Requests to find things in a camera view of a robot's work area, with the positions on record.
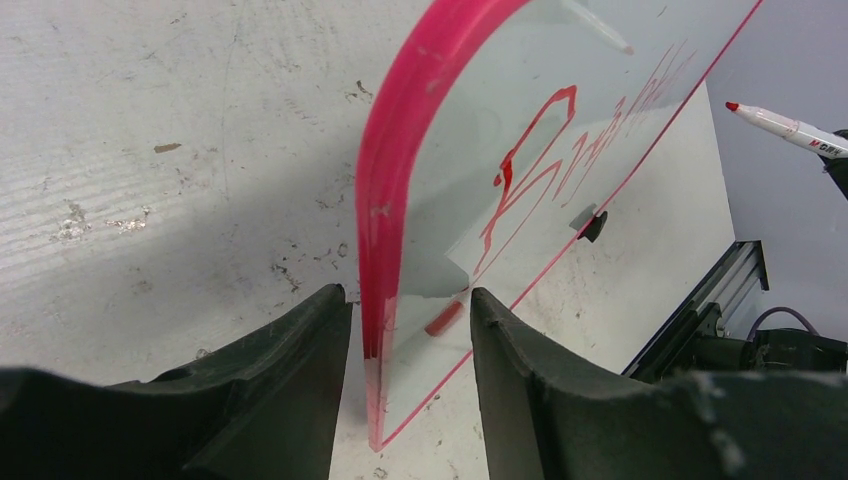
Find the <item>red marker cap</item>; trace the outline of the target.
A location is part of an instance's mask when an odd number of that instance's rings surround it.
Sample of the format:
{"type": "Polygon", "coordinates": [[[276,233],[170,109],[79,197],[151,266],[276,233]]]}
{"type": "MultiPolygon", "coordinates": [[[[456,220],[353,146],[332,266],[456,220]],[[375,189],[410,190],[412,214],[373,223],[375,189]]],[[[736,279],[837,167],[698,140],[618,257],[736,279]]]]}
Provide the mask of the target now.
{"type": "Polygon", "coordinates": [[[454,301],[446,307],[435,319],[425,327],[425,332],[431,337],[444,334],[461,316],[464,305],[461,301],[454,301]]]}

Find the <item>pink framed whiteboard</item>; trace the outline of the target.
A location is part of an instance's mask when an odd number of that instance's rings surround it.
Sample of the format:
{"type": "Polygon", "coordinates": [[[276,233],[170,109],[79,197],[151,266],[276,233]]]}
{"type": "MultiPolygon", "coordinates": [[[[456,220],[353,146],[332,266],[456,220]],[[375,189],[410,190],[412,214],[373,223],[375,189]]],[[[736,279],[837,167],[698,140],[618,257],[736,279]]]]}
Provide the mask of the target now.
{"type": "Polygon", "coordinates": [[[370,447],[471,354],[470,296],[519,305],[639,169],[755,1],[435,1],[355,173],[370,447]],[[454,301],[441,336],[425,327],[454,301]]]}

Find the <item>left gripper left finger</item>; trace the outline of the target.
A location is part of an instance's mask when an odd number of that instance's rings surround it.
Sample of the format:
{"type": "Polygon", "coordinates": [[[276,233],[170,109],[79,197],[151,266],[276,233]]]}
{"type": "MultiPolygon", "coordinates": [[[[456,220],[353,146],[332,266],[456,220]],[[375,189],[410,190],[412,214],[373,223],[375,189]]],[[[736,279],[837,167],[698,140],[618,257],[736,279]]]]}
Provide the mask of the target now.
{"type": "Polygon", "coordinates": [[[325,479],[352,307],[329,284],[148,382],[1,371],[5,479],[325,479]]]}

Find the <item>white whiteboard marker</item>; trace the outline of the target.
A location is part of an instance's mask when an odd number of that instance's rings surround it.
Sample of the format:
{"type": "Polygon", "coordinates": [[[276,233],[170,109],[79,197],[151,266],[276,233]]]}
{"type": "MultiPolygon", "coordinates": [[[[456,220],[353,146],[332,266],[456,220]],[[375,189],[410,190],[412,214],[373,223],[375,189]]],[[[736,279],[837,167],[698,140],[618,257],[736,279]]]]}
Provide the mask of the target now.
{"type": "Polygon", "coordinates": [[[751,125],[818,156],[826,159],[847,157],[847,140],[834,133],[760,107],[736,102],[726,102],[725,107],[751,125]]]}

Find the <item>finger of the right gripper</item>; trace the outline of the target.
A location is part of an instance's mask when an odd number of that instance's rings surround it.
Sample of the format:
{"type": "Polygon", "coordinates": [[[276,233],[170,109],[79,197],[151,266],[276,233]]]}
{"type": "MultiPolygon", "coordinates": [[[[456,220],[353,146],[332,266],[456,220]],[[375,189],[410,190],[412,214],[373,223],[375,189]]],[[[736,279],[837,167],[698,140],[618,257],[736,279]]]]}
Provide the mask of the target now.
{"type": "Polygon", "coordinates": [[[827,173],[845,198],[848,198],[847,183],[847,148],[841,147],[841,152],[825,152],[821,150],[821,160],[824,172],[827,173]]]}

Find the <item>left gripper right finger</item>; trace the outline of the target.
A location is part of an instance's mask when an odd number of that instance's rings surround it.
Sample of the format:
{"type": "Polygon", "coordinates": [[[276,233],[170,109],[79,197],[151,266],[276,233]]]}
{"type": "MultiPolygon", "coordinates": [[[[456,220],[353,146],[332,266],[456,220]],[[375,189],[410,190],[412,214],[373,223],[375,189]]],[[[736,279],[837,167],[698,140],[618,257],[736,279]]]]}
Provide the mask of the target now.
{"type": "Polygon", "coordinates": [[[483,288],[470,330],[493,479],[843,479],[847,378],[612,373],[527,325],[483,288]]]}

